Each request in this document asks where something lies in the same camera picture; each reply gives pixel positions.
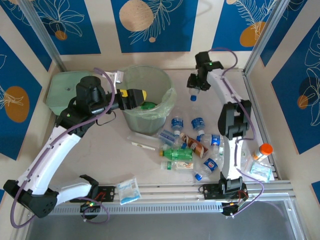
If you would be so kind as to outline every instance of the transparent plastic bag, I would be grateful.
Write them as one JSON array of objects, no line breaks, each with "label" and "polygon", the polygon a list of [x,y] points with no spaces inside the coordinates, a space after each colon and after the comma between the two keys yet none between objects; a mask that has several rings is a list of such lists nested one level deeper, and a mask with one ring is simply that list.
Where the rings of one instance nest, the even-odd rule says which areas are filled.
[{"label": "transparent plastic bag", "polygon": [[170,77],[160,68],[148,65],[136,65],[121,69],[124,72],[123,82],[117,88],[141,89],[146,91],[146,101],[155,103],[151,109],[139,107],[125,110],[132,117],[147,120],[165,118],[175,106],[177,92]]},{"label": "transparent plastic bag", "polygon": [[159,118],[167,117],[173,107],[175,106],[177,100],[177,92],[174,88],[170,88],[164,96],[160,104],[157,104],[154,108],[145,110],[139,107],[131,110],[126,110],[125,112],[131,116],[141,117],[148,120],[154,120]]}]

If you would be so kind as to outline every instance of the water bottle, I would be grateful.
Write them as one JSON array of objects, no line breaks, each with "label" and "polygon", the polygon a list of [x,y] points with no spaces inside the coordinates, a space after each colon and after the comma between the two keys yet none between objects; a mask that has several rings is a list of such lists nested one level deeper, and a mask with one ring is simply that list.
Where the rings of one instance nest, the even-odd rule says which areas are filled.
[{"label": "water bottle", "polygon": [[175,136],[180,136],[180,132],[184,129],[183,111],[180,107],[176,107],[172,112],[171,128]]},{"label": "water bottle", "polygon": [[193,161],[163,161],[161,162],[162,170],[175,170],[178,172],[192,172],[194,171]]},{"label": "water bottle", "polygon": [[218,165],[211,158],[208,158],[203,164],[201,164],[194,173],[195,179],[201,181],[204,177],[208,177]]},{"label": "water bottle", "polygon": [[168,149],[159,152],[159,156],[166,157],[169,160],[177,161],[177,160],[188,160],[192,161],[192,149]]},{"label": "water bottle", "polygon": [[225,141],[224,137],[220,136],[220,145],[219,145],[219,155],[220,157],[223,157],[225,153]]},{"label": "water bottle", "polygon": [[163,146],[163,149],[168,149],[168,146],[170,146],[173,149],[185,149],[187,147],[187,144],[178,136],[175,136],[172,132],[168,130],[160,130],[157,133],[158,138],[165,144]]},{"label": "water bottle", "polygon": [[196,106],[191,108],[191,124],[193,129],[198,132],[199,136],[205,134],[205,121],[199,111],[199,108]]},{"label": "water bottle", "polygon": [[206,146],[208,149],[212,149],[213,154],[219,154],[220,141],[222,137],[215,134],[203,134],[196,137],[196,140]]},{"label": "water bottle", "polygon": [[197,100],[197,95],[200,93],[200,89],[189,88],[190,100],[195,102]]}]

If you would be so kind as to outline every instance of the bottle label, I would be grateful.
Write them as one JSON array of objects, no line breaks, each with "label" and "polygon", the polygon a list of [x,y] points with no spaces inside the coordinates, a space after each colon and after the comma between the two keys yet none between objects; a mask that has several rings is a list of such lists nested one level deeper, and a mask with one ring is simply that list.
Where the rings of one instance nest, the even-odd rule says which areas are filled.
[{"label": "bottle label", "polygon": [[177,161],[176,162],[176,169],[177,170],[194,169],[194,163],[193,162],[185,162],[185,161]]},{"label": "bottle label", "polygon": [[188,137],[187,135],[183,135],[181,139],[187,144],[187,146],[192,149],[192,151],[198,155],[200,158],[204,158],[208,152],[208,148],[203,146],[200,142],[197,140]]},{"label": "bottle label", "polygon": [[174,144],[176,141],[175,135],[173,135],[173,133],[167,130],[163,130],[159,136],[160,136],[160,139],[162,139],[166,144],[170,146]]},{"label": "bottle label", "polygon": [[167,161],[166,162],[166,169],[167,170],[171,170],[171,165],[172,165],[172,162],[171,161]]},{"label": "bottle label", "polygon": [[258,159],[260,159],[262,156],[263,156],[263,154],[261,154],[258,150],[255,151],[255,152],[252,154],[253,160],[258,160]]},{"label": "bottle label", "polygon": [[175,126],[180,126],[180,127],[184,127],[184,121],[183,120],[180,120],[179,118],[173,118],[171,120],[171,127],[175,127]]},{"label": "bottle label", "polygon": [[220,145],[220,136],[219,135],[211,135],[211,145],[219,146]]},{"label": "bottle label", "polygon": [[211,170],[211,172],[213,172],[218,167],[215,161],[213,161],[211,158],[208,158],[208,160],[206,160],[203,164],[206,165]]},{"label": "bottle label", "polygon": [[197,117],[191,121],[193,129],[199,126],[205,126],[205,121],[202,117]]}]

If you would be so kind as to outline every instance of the green plastic bottle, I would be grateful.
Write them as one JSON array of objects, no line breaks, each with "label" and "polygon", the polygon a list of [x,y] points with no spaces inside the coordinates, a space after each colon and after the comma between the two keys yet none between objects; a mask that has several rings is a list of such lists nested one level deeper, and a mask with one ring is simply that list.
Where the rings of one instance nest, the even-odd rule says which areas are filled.
[{"label": "green plastic bottle", "polygon": [[185,149],[168,149],[164,151],[160,151],[160,156],[166,157],[167,159],[170,159],[172,161],[177,160],[189,160],[192,161],[192,149],[185,148]]}]

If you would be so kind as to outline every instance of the plastic packet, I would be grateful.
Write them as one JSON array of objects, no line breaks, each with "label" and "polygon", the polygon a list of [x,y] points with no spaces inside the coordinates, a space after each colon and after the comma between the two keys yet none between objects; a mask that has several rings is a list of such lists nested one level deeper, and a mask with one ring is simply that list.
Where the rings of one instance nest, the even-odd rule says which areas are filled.
[{"label": "plastic packet", "polygon": [[270,166],[260,164],[250,157],[245,167],[245,173],[249,176],[263,182],[269,182],[272,175],[272,169]]},{"label": "plastic packet", "polygon": [[118,183],[116,187],[118,189],[120,205],[131,203],[141,198],[137,179],[135,177]]}]

